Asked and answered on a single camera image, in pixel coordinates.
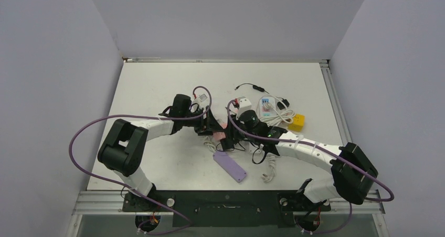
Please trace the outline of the pink cube socket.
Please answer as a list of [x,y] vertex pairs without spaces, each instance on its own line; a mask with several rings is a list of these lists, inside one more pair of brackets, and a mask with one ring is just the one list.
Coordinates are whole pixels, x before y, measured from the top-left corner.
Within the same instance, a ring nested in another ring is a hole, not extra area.
[[222,139],[225,139],[226,135],[224,132],[213,132],[213,138],[216,141],[220,141]]

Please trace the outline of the white multi-socket power strip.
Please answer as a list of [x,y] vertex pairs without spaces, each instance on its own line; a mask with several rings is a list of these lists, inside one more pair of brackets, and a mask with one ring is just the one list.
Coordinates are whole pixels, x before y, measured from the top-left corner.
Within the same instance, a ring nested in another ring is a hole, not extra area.
[[260,118],[276,116],[276,108],[276,99],[271,95],[264,95],[258,101],[257,110]]

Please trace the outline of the black plug adapter with cable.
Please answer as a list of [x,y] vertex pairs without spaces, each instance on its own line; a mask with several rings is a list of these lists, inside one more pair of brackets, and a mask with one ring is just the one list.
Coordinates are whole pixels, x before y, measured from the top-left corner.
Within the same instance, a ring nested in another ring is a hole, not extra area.
[[[251,86],[254,90],[259,91],[259,92],[261,92],[261,93],[265,93],[265,94],[271,96],[271,94],[270,94],[265,88],[263,88],[263,87],[261,87],[261,86],[258,86],[258,85],[256,85],[256,84],[253,84],[253,83],[242,83],[242,84],[236,86],[236,87],[234,88],[234,90],[235,90],[235,91],[238,90],[238,89],[239,89],[241,86],[243,86],[243,85],[249,85],[249,86]],[[279,108],[280,110],[284,110],[285,108],[289,108],[289,107],[290,107],[290,103],[289,103],[289,101],[288,101],[287,99],[282,98],[282,97],[278,97],[278,96],[276,96],[275,98],[278,100],[278,104],[277,104],[277,106],[278,106],[278,108]]]

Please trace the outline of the yellow cube plug adapter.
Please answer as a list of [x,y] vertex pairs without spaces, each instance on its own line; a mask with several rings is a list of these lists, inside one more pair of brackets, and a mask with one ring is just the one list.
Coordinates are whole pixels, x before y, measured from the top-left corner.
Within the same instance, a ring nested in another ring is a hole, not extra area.
[[292,122],[288,124],[288,130],[294,132],[301,132],[305,125],[305,116],[302,114],[296,114],[292,118]]

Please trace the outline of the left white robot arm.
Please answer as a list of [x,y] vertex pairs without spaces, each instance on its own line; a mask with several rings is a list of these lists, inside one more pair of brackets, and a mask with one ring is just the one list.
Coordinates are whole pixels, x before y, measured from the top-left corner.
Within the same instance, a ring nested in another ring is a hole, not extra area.
[[144,211],[152,210],[156,205],[156,188],[140,167],[146,142],[173,135],[183,127],[192,127],[199,136],[223,132],[209,108],[200,99],[177,94],[160,118],[134,122],[117,119],[98,151],[98,161],[128,185],[136,195],[137,206]]

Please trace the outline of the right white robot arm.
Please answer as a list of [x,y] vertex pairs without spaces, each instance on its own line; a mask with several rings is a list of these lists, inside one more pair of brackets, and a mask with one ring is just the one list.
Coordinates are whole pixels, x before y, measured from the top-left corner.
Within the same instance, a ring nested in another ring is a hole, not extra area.
[[260,121],[253,110],[247,110],[240,116],[228,116],[227,128],[227,138],[246,140],[258,146],[265,157],[292,157],[330,174],[324,179],[309,179],[301,186],[296,202],[304,210],[333,198],[363,204],[369,200],[367,195],[377,182],[377,169],[354,143],[344,146],[322,144],[285,128],[269,126]]

